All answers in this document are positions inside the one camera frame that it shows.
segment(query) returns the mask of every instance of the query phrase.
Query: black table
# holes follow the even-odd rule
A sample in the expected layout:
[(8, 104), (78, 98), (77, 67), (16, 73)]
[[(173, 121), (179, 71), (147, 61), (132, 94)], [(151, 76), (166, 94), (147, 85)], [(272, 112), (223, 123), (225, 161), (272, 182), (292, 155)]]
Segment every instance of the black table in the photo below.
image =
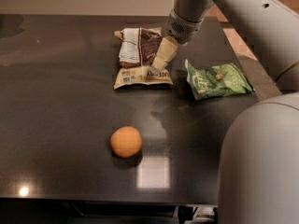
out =
[[(113, 90), (121, 42), (113, 32), (165, 17), (0, 16), (0, 198), (109, 203), (217, 204), (221, 143), (254, 93), (195, 102), (197, 68), (238, 63), (220, 24), (206, 18), (168, 70), (172, 87)], [(115, 157), (121, 126), (142, 153)]]

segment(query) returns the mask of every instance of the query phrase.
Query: green snack bag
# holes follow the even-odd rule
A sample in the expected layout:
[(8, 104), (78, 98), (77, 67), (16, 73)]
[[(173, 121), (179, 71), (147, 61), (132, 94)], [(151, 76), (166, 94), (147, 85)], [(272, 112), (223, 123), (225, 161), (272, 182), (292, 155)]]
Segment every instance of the green snack bag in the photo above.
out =
[(194, 98), (197, 101), (254, 91), (234, 63), (197, 70), (186, 60), (185, 66), (188, 71), (187, 81), (192, 87)]

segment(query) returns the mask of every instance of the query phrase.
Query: chip bag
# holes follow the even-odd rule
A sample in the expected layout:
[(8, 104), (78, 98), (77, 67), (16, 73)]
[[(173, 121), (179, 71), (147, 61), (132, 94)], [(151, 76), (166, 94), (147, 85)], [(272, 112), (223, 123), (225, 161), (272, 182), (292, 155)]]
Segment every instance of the chip bag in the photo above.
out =
[(166, 69), (158, 74), (150, 70), (162, 41), (161, 28), (125, 28), (114, 35), (122, 40), (114, 90), (133, 84), (173, 84)]
[(234, 63), (197, 70), (186, 60), (185, 66), (188, 71), (187, 81), (192, 87), (194, 98), (197, 101), (254, 91)]

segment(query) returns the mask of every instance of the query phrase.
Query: snack bag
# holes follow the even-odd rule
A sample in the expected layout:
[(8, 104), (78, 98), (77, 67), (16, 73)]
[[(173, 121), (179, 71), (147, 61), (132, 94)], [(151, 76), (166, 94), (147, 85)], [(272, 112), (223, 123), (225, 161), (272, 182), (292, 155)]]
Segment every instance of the snack bag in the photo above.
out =
[(114, 90), (132, 84), (173, 84), (166, 69), (158, 74), (150, 70), (162, 41), (161, 28), (126, 28), (114, 35), (122, 40)]
[(253, 92), (247, 79), (234, 63), (197, 70), (186, 60), (187, 81), (195, 100)]

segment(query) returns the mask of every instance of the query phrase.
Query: brown snack bag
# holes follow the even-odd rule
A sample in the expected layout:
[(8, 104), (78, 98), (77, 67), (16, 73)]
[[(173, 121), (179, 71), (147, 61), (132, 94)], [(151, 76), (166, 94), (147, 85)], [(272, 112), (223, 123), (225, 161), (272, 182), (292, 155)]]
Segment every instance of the brown snack bag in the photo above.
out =
[(150, 71), (162, 41), (161, 28), (126, 28), (114, 35), (122, 40), (114, 89), (132, 84), (173, 84), (166, 69), (157, 75)]

